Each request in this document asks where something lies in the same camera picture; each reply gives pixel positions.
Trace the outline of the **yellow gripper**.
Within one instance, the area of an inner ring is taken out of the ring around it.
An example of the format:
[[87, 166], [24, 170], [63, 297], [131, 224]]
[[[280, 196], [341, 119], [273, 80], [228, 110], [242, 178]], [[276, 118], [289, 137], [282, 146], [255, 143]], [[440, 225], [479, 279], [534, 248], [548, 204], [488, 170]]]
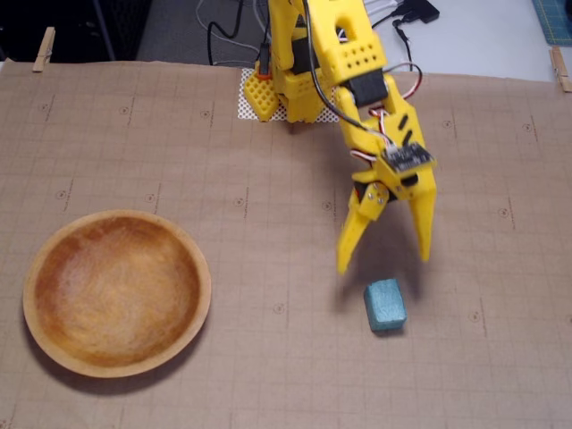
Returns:
[[356, 182], [336, 248], [339, 274], [347, 271], [366, 228], [377, 221], [385, 209], [389, 192], [396, 199], [411, 199], [409, 209], [419, 255], [424, 262], [431, 255], [436, 160], [426, 148], [420, 121], [409, 103], [408, 93], [400, 91], [391, 75], [385, 78], [384, 87], [388, 96], [366, 105], [365, 118], [360, 116], [350, 91], [343, 87], [337, 89], [337, 106], [359, 123], [355, 126], [341, 121], [345, 143], [354, 157], [369, 164], [367, 170], [357, 173], [354, 178]]

